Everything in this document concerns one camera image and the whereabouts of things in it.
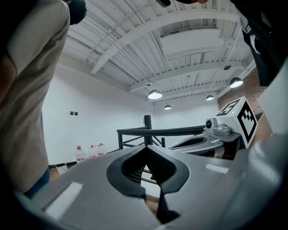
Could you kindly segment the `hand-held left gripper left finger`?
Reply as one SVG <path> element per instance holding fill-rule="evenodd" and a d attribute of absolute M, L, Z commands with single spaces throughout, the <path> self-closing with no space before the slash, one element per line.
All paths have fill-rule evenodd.
<path fill-rule="evenodd" d="M 144 197 L 120 193 L 109 182 L 107 169 L 116 159 L 144 146 L 119 150 L 74 165 L 33 198 L 50 221 L 49 229 L 154 230 L 161 223 Z"/>

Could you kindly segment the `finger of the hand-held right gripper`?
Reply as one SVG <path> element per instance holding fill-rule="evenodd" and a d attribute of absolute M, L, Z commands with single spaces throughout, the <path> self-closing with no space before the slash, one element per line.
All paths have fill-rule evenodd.
<path fill-rule="evenodd" d="M 223 147 L 223 142 L 220 140 L 216 140 L 216 142 L 211 140 L 186 140 L 171 146 L 171 150 L 191 155 L 203 155 L 220 147 Z"/>
<path fill-rule="evenodd" d="M 168 148 L 185 148 L 189 146 L 199 145 L 203 142 L 205 142 L 205 135 L 190 136 L 171 144 L 170 146 L 168 146 Z"/>

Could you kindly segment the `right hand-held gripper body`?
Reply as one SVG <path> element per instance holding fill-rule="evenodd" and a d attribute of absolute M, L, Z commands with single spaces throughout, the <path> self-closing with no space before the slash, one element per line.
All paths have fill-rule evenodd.
<path fill-rule="evenodd" d="M 233 160 L 237 152 L 250 147 L 258 127 L 257 119 L 243 96 L 226 104 L 215 117 L 206 120 L 204 132 L 223 146 L 214 151 L 215 158 Z"/>

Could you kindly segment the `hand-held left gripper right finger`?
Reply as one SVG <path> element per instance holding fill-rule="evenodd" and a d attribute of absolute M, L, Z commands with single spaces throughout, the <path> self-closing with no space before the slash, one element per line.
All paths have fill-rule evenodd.
<path fill-rule="evenodd" d="M 240 230 L 243 227 L 239 185 L 243 154 L 233 161 L 201 157 L 147 146 L 175 166 L 160 184 L 157 225 L 152 230 Z"/>

